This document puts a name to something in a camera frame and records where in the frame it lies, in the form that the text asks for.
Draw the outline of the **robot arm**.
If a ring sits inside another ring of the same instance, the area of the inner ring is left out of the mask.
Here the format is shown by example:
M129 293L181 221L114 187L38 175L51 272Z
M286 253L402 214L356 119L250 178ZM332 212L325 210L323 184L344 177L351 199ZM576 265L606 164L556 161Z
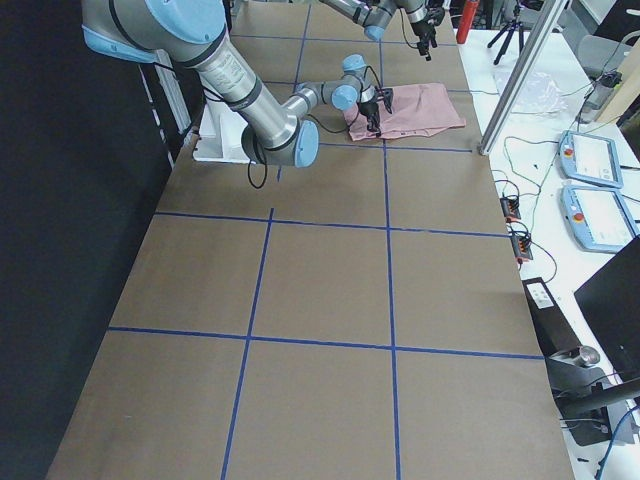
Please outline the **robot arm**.
M419 0L326 0L322 4L349 18L352 23L364 29L365 36L380 42L384 33L397 12L405 14L413 34L417 38L415 44L408 39L405 43L416 49L426 61L431 60L430 49L437 47L436 27L444 20L443 1Z
M308 82L279 104L232 45L220 1L84 1L81 7L84 39L93 51L151 63L156 51L164 50L176 63L196 70L246 121L242 147L258 164L310 166L319 133L305 117L319 104L355 108L369 130L380 127L382 91L372 84L359 54L344 59L340 79Z

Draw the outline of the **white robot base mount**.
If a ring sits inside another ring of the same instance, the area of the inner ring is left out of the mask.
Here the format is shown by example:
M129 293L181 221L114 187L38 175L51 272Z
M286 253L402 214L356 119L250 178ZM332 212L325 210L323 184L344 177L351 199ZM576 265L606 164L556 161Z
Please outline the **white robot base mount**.
M225 104L207 101L199 126L193 156L200 162L247 164L242 133L247 122Z

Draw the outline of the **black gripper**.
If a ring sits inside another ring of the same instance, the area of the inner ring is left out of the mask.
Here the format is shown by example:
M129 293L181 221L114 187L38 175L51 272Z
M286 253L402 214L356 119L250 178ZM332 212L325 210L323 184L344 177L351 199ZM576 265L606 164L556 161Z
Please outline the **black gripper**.
M362 114L369 123L369 132L373 133L376 138L380 138L382 133L378 102L376 100L360 102L359 113Z
M436 27L440 25L438 16L424 16L420 19L412 18L412 30L418 37L417 50L419 55L426 61L431 60L430 46L436 48L438 46L436 40Z

